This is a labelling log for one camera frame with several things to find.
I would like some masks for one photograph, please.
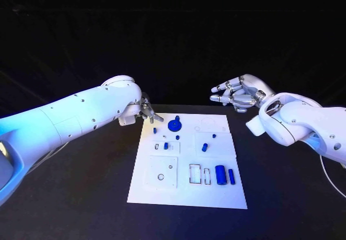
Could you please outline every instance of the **black table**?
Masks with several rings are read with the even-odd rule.
[[[233,107],[153,105],[156,112],[227,115],[249,210],[127,203],[143,120],[115,121],[74,140],[27,176],[0,207],[2,239],[346,239],[346,199],[319,155],[256,137]],[[325,160],[346,193],[346,172]]]

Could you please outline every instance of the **blue object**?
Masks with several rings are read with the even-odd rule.
[[[228,169],[228,173],[230,173],[231,184],[236,185],[237,181],[236,181],[234,169]]]
[[[208,144],[207,144],[207,143],[204,144],[202,151],[204,151],[204,152],[208,151]]]
[[[226,167],[223,165],[218,165],[215,167],[215,172],[217,172],[218,185],[227,185],[228,184],[228,179],[227,179]]]
[[[179,116],[177,116],[175,120],[169,121],[169,123],[168,123],[168,129],[172,132],[178,132],[182,129],[182,123],[179,120],[181,120],[181,118],[179,118]]]

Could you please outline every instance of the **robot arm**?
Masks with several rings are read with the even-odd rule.
[[[303,141],[322,156],[346,164],[346,108],[322,107],[315,100],[293,93],[276,94],[250,74],[211,91],[221,90],[226,90],[224,95],[213,95],[213,101],[234,104],[241,113],[253,106],[260,108],[259,115],[247,122],[256,136],[267,132],[285,146]]]
[[[164,122],[135,79],[122,75],[102,86],[0,119],[0,205],[50,151],[116,119],[126,126],[136,117]]]

